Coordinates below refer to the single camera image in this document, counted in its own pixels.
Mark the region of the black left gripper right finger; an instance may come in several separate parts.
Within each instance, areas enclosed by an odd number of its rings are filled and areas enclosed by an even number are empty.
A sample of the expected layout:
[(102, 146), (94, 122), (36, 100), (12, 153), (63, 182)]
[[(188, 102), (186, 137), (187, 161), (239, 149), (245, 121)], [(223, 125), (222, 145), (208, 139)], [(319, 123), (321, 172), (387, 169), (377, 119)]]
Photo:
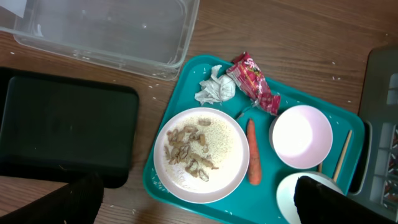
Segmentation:
[(294, 204), (303, 224), (393, 224), (392, 220), (308, 176), (298, 178)]

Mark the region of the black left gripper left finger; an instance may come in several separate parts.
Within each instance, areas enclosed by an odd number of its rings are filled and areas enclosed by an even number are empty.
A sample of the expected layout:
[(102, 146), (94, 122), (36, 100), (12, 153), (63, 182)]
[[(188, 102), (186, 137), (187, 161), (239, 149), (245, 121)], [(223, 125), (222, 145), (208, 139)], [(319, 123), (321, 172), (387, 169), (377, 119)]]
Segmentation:
[(103, 202), (104, 185), (88, 175), (1, 217), (1, 223), (93, 223)]

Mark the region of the white bowl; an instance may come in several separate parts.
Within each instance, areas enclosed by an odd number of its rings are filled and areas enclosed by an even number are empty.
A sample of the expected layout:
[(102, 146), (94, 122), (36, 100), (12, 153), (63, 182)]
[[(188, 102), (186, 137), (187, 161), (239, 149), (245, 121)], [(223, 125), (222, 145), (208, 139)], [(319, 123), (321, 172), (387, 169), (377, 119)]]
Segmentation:
[(277, 206), (288, 223), (301, 223), (297, 208), (294, 204), (295, 186), (301, 176), (308, 176), (334, 191), (343, 194), (337, 184), (331, 178), (322, 173), (308, 171), (288, 175), (280, 182), (276, 192)]

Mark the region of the pink bowl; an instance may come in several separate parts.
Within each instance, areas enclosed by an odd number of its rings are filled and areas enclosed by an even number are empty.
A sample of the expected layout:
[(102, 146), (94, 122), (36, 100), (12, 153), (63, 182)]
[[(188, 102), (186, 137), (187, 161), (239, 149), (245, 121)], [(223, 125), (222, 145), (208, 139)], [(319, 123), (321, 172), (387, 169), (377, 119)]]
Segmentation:
[(330, 153), (333, 131), (320, 110), (297, 105), (273, 120), (269, 142), (284, 164), (294, 169), (310, 169), (321, 164)]

